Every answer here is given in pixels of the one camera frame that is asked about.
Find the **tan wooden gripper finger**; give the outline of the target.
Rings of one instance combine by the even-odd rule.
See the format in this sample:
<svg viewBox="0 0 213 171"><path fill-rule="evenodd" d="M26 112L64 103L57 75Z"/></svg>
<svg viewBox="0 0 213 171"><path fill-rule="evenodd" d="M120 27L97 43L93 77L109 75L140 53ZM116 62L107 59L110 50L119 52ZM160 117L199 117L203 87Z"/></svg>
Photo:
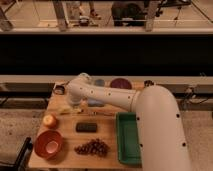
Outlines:
<svg viewBox="0 0 213 171"><path fill-rule="evenodd" d="M81 101L80 108L82 109L83 113L88 113L87 100L82 100Z"/></svg>

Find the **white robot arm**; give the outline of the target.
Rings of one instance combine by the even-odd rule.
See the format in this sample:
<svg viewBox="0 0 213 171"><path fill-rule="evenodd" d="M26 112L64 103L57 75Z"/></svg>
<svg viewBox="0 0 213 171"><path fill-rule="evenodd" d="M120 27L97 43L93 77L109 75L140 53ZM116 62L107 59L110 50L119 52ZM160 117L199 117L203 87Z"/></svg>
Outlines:
<svg viewBox="0 0 213 171"><path fill-rule="evenodd" d="M143 171L192 171L188 144L177 101L165 87L130 90L91 85L81 73L67 85L67 101L78 105L92 98L136 114Z"/></svg>

